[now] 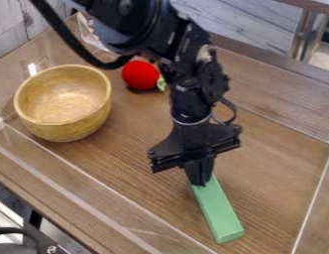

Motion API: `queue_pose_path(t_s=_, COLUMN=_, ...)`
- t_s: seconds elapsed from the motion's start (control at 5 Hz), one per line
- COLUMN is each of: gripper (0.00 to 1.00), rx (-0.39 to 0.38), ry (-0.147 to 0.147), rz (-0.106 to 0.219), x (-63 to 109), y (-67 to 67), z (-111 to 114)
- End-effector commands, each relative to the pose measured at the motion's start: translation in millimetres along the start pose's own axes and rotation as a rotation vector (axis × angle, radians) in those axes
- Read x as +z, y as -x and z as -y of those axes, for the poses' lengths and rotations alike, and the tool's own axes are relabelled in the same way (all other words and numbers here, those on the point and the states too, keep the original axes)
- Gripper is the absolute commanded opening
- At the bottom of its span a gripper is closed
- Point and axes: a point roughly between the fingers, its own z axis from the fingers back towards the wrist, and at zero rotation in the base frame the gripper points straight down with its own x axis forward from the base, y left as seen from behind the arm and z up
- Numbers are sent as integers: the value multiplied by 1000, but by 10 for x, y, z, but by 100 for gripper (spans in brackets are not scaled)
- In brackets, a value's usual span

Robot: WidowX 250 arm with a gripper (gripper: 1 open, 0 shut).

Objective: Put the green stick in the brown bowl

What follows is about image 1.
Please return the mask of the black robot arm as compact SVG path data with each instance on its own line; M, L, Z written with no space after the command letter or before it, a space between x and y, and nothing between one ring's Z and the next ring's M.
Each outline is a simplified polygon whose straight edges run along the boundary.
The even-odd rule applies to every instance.
M179 167L192 185L204 185L215 158L240 146L241 133L232 120L213 119L213 107L228 102L229 78L208 32L169 0L72 1L92 16L105 47L155 62L169 88L172 130L147 152L152 171Z

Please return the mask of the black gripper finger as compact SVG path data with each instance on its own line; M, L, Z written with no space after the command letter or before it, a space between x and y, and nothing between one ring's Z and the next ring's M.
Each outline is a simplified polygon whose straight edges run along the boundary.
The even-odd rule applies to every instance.
M215 157L204 158L184 163L184 172L192 186L204 186L211 179L215 165Z

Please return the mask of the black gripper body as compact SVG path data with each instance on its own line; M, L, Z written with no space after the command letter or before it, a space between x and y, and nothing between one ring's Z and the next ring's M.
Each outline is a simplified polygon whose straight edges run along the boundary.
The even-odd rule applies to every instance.
M243 128L237 124L212 123L212 114L192 118L172 117L172 129L168 136L147 151L153 174L172 168L184 168L188 162L201 161L208 156L240 146Z

